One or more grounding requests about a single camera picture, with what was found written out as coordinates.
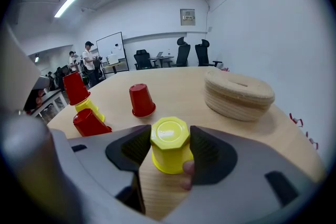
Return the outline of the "person's right hand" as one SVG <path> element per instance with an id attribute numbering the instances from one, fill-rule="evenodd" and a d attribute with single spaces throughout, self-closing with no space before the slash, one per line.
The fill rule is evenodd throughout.
<path id="1" fill-rule="evenodd" d="M 195 163 L 194 161 L 186 161 L 183 166 L 183 172 L 186 176 L 181 181 L 181 187 L 184 190 L 191 190 L 192 188 L 192 177 L 195 172 Z"/>

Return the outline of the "round dark table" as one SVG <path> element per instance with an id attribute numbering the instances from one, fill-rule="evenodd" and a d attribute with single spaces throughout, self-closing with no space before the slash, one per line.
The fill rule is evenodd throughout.
<path id="1" fill-rule="evenodd" d="M 149 60 L 159 61 L 160 62 L 160 67 L 162 68 L 164 60 L 168 60 L 168 59 L 172 59 L 172 58 L 174 58 L 174 56 L 161 56 L 161 57 L 149 58 Z"/>

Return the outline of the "person's left hand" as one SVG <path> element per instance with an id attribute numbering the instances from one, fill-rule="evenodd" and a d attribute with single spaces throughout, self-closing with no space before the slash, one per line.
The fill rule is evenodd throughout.
<path id="1" fill-rule="evenodd" d="M 35 101 L 36 101 L 36 106 L 37 107 L 40 107 L 41 106 L 41 104 L 42 104 L 42 97 L 45 95 L 45 92 L 44 92 L 44 90 L 42 90 L 42 89 L 40 89 L 40 90 L 38 90 L 37 91 L 37 96 L 36 96 L 36 99 L 35 99 Z"/>

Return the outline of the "light wooden standing table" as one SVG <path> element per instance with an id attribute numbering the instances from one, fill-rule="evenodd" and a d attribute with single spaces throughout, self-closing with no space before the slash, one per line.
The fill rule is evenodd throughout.
<path id="1" fill-rule="evenodd" d="M 102 65 L 102 70 L 104 74 L 116 74 L 118 72 L 124 72 L 128 71 L 128 65 L 125 61 L 123 62 L 118 62 L 112 65 L 108 65 L 107 63 L 104 63 Z"/>

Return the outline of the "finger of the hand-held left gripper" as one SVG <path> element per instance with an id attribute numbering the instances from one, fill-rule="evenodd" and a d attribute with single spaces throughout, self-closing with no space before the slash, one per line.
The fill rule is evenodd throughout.
<path id="1" fill-rule="evenodd" d="M 49 88 L 50 86 L 50 79 L 49 77 L 46 76 L 39 76 L 36 83 L 33 86 L 33 90 L 40 90 L 40 89 L 45 89 Z"/>

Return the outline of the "dark table with white legs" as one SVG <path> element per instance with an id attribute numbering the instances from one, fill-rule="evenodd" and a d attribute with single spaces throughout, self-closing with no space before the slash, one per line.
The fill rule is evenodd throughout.
<path id="1" fill-rule="evenodd" d="M 42 96 L 41 99 L 41 106 L 38 107 L 37 109 L 35 109 L 32 113 L 31 116 L 36 117 L 38 115 L 40 115 L 41 111 L 43 111 L 46 107 L 48 107 L 50 104 L 53 104 L 56 111 L 59 113 L 60 112 L 60 108 L 57 106 L 57 104 L 55 103 L 55 101 L 57 99 L 60 99 L 63 106 L 66 107 L 68 104 L 62 94 L 61 90 L 55 90 L 55 91 L 49 91 L 48 93 L 46 93 L 44 96 Z"/>

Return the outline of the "yellow paper cup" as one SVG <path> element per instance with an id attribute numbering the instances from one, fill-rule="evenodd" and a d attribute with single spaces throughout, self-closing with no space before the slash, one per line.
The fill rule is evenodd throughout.
<path id="1" fill-rule="evenodd" d="M 84 109 L 91 109 L 92 112 L 102 121 L 105 121 L 105 116 L 99 112 L 99 108 L 92 103 L 89 98 L 86 98 L 84 101 L 75 105 L 77 112 L 80 112 Z"/>
<path id="2" fill-rule="evenodd" d="M 155 122 L 151 128 L 150 142 L 152 162 L 163 173 L 180 174 L 183 164 L 193 159 L 187 124 L 177 117 L 165 117 Z"/>

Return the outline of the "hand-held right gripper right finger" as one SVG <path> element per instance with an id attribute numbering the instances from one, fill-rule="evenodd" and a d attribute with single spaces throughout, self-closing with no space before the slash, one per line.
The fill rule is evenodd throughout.
<path id="1" fill-rule="evenodd" d="M 316 184 L 271 147 L 192 125 L 195 173 L 165 224 L 276 224 L 310 198 Z"/>

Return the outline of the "white whiteboard on stand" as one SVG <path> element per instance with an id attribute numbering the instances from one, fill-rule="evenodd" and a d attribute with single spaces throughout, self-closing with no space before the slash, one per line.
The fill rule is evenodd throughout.
<path id="1" fill-rule="evenodd" d="M 98 55 L 102 57 L 101 63 L 107 63 L 106 57 L 110 54 L 117 54 L 119 62 L 125 61 L 128 65 L 128 60 L 123 44 L 122 32 L 118 32 L 96 41 Z"/>

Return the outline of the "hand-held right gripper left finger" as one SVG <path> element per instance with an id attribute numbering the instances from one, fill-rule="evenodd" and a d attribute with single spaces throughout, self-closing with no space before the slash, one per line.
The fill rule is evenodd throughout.
<path id="1" fill-rule="evenodd" d="M 150 149 L 150 125 L 67 139 L 52 129 L 64 174 L 77 189 L 84 224 L 157 224 L 145 215 L 140 166 Z"/>

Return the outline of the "red paper cup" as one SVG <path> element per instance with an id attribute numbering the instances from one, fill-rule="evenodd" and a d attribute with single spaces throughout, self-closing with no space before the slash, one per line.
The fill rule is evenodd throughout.
<path id="1" fill-rule="evenodd" d="M 139 83 L 129 88 L 130 99 L 132 103 L 132 113 L 138 118 L 144 118 L 151 115 L 156 105 L 153 102 L 148 90 L 148 86 Z"/>
<path id="2" fill-rule="evenodd" d="M 83 109 L 78 112 L 73 118 L 73 124 L 83 137 L 112 132 L 112 128 L 105 125 L 91 109 Z"/>
<path id="3" fill-rule="evenodd" d="M 63 77 L 63 83 L 70 105 L 77 105 L 90 96 L 90 92 L 87 90 L 79 72 Z"/>

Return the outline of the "person's grey sweatshirt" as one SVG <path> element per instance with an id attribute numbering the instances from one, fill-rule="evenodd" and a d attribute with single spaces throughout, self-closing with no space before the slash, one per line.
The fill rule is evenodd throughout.
<path id="1" fill-rule="evenodd" d="M 40 71 L 18 44 L 7 22 L 0 24 L 0 108 L 22 110 Z"/>

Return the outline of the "grey wall electrical panel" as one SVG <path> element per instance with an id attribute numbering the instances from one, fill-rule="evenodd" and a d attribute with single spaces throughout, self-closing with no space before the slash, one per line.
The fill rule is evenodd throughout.
<path id="1" fill-rule="evenodd" d="M 181 26 L 195 26 L 195 10 L 194 9 L 180 9 Z"/>

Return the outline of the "long ceiling light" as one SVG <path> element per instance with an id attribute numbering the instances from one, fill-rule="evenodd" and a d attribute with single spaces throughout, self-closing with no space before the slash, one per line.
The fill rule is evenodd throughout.
<path id="1" fill-rule="evenodd" d="M 55 18 L 60 18 L 62 14 L 69 8 L 69 6 L 75 2 L 76 0 L 66 0 L 61 7 L 57 10 L 56 14 L 54 15 Z"/>

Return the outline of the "black office chair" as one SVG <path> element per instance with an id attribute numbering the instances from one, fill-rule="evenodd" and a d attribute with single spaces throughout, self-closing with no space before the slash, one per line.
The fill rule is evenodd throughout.
<path id="1" fill-rule="evenodd" d="M 169 67 L 186 67 L 191 45 L 184 41 L 184 37 L 181 37 L 177 40 L 177 45 L 179 49 L 176 63 L 172 63 L 171 61 L 167 61 L 166 63 Z"/>
<path id="2" fill-rule="evenodd" d="M 134 58 L 136 60 L 136 63 L 134 64 L 136 70 L 158 68 L 156 60 L 150 60 L 150 54 L 145 49 L 137 50 Z"/>
<path id="3" fill-rule="evenodd" d="M 217 67 L 217 65 L 222 62 L 217 60 L 213 61 L 213 63 L 209 62 L 208 47 L 209 47 L 209 41 L 206 39 L 202 39 L 201 44 L 195 45 L 195 51 L 198 58 L 198 65 L 200 67 L 208 67 L 208 66 Z"/>

